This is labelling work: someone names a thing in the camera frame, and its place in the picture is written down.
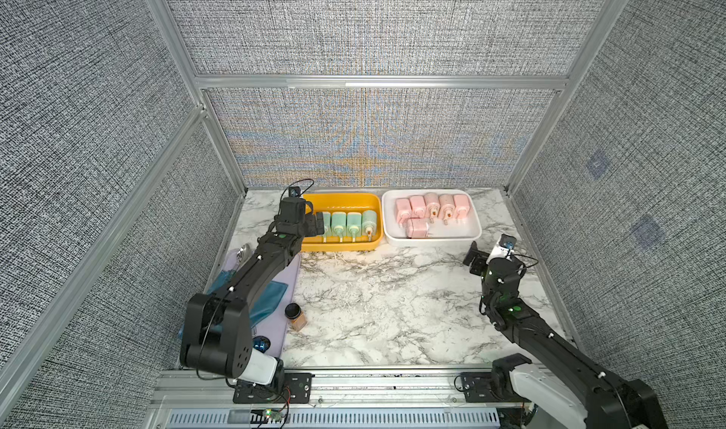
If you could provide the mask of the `green sharpener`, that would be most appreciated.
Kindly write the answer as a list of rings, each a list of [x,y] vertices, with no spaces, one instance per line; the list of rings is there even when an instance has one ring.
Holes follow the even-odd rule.
[[[347,214],[344,212],[333,212],[331,214],[331,230],[332,236],[338,238],[340,243],[343,242],[347,234]]]
[[[357,242],[361,233],[362,213],[349,212],[346,218],[346,235],[351,238],[352,242]]]
[[[377,213],[374,210],[366,210],[361,216],[361,230],[362,235],[367,238],[369,242],[374,239],[377,232]]]
[[[321,214],[323,215],[323,243],[326,243],[331,234],[331,214],[329,212]]]

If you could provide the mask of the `white plastic storage box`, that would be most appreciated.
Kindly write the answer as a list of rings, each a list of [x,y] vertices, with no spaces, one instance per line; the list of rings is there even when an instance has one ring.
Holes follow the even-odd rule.
[[[434,223],[430,223],[428,218],[425,219],[429,223],[429,236],[425,239],[409,239],[406,237],[405,224],[398,225],[395,215],[395,200],[397,198],[409,198],[413,195],[421,195],[433,192],[439,196],[442,194],[465,194],[471,200],[471,211],[467,219],[457,221],[456,214],[449,221],[448,225],[444,225],[439,217]],[[410,189],[410,190],[391,190],[383,194],[381,197],[382,215],[383,215],[383,232],[388,238],[388,242],[395,247],[425,247],[425,246],[441,246],[446,244],[454,244],[456,242],[469,244],[477,240],[482,234],[482,228],[479,223],[478,214],[472,202],[472,198],[461,190],[453,189]]]

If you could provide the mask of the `yellow plastic storage box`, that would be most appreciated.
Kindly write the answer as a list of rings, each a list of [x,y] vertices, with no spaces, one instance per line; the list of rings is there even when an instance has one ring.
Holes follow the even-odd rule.
[[[382,203],[379,196],[373,193],[308,193],[304,195],[307,201],[313,204],[315,213],[376,213],[375,229],[371,235],[361,227],[360,236],[353,240],[351,236],[310,237],[304,240],[302,251],[305,252],[342,252],[342,251],[372,251],[376,249],[384,237]]]

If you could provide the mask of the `pink pencil sharpener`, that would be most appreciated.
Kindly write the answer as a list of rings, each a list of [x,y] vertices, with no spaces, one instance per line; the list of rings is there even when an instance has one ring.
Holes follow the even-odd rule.
[[[465,194],[455,194],[455,214],[457,221],[463,221],[467,219],[471,211],[471,200]]]

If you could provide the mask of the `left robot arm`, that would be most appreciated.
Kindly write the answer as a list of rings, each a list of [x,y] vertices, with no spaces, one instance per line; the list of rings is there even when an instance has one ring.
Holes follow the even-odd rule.
[[[323,217],[278,215],[251,258],[222,287],[186,306],[180,363],[227,379],[269,386],[279,360],[253,347],[251,310],[268,284],[300,253],[304,238],[324,233]]]

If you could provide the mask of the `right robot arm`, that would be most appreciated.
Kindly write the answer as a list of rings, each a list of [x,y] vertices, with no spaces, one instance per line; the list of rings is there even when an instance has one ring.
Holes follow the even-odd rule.
[[[521,298],[519,285],[538,262],[514,253],[515,244],[515,237],[506,234],[489,253],[473,243],[463,260],[481,280],[480,314],[522,350],[493,361],[481,379],[463,375],[467,401],[529,401],[566,428],[667,427],[651,387],[597,364]]]

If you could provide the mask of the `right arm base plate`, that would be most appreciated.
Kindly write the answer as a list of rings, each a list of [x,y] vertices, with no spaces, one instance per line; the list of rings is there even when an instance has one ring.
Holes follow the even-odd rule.
[[[505,392],[499,387],[498,375],[491,372],[463,372],[455,379],[455,388],[464,395],[468,404],[506,402]]]

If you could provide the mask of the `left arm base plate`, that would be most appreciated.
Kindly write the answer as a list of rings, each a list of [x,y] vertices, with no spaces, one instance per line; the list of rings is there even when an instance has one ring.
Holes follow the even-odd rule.
[[[273,378],[271,385],[257,385],[238,380],[234,387],[234,404],[308,404],[312,391],[311,373],[285,372]]]

